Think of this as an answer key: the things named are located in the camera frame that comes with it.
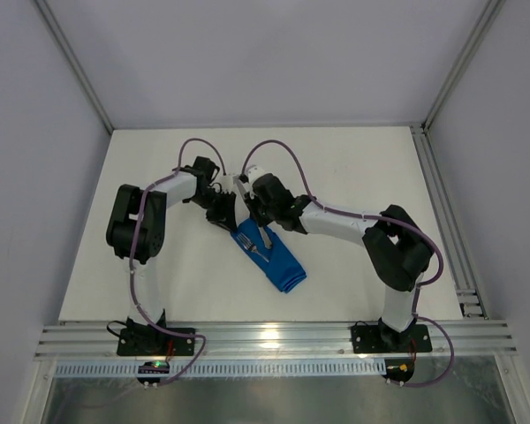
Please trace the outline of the silver table knife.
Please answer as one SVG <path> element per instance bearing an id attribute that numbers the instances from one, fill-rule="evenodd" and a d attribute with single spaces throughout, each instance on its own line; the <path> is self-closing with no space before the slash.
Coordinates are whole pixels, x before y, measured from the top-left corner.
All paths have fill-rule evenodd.
<path id="1" fill-rule="evenodd" d="M 246 201 L 249 198 L 249 192 L 246 190 L 246 186 L 245 183 L 242 181 L 242 177 L 240 175 L 237 175 L 233 180 L 236 187 L 238 188 L 239 194 L 242 197 L 243 201 Z M 259 227 L 258 230 L 261 235 L 263 245 L 268 250 L 270 250 L 273 246 L 273 243 L 272 240 L 269 238 L 268 233 L 262 227 Z"/>

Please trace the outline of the silver fork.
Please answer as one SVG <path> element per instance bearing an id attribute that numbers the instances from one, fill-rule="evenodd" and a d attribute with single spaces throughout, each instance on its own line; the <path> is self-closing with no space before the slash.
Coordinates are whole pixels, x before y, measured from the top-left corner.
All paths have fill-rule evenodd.
<path id="1" fill-rule="evenodd" d="M 257 245 L 246 234 L 239 233 L 236 236 L 236 239 L 247 250 L 247 252 L 256 254 L 257 256 L 262 258 L 265 262 L 269 262 L 269 259 L 259 251 Z"/>

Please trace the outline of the blue cloth napkin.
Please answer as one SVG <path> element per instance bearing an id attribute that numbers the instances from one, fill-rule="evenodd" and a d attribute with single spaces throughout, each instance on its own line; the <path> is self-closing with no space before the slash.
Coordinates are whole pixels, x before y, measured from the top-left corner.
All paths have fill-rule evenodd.
<path id="1" fill-rule="evenodd" d="M 280 292 L 288 293 L 307 278 L 307 273 L 278 235 L 269 227 L 264 227 L 263 229 L 273 243 L 272 248 L 268 250 L 263 245 L 258 228 L 254 220 L 247 218 L 238 226 L 237 232 L 231 233 L 231 238 Z M 239 233 L 246 234 L 257 245 L 259 251 L 269 259 L 269 262 L 248 252 L 236 239 Z"/>

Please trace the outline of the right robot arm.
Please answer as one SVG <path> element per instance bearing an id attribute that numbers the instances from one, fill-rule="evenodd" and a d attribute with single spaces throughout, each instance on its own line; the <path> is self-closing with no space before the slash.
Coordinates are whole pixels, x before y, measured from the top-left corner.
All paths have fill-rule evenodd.
<path id="1" fill-rule="evenodd" d="M 366 249 L 376 275 L 385 284 L 377 328 L 385 348 L 396 352 L 413 338 L 420 280 L 435 253 L 404 209 L 391 205 L 374 219 L 321 207 L 306 195 L 294 196 L 278 177 L 263 173 L 238 178 L 250 216 L 260 228 L 277 223 L 285 231 L 329 236 Z"/>

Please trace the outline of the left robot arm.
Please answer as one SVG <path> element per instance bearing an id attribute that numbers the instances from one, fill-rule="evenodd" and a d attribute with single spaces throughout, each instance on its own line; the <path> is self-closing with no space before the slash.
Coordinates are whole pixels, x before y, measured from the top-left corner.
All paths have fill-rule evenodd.
<path id="1" fill-rule="evenodd" d="M 122 185 L 117 190 L 106 241 L 116 257 L 127 262 L 131 309 L 120 332 L 120 355 L 161 355 L 171 338 L 178 335 L 166 328 L 156 273 L 156 256 L 164 243 L 167 210 L 192 202 L 206 211 L 209 223 L 235 232 L 236 195 L 214 183 L 220 168 L 198 156 L 193 165 L 177 168 L 142 190 Z"/>

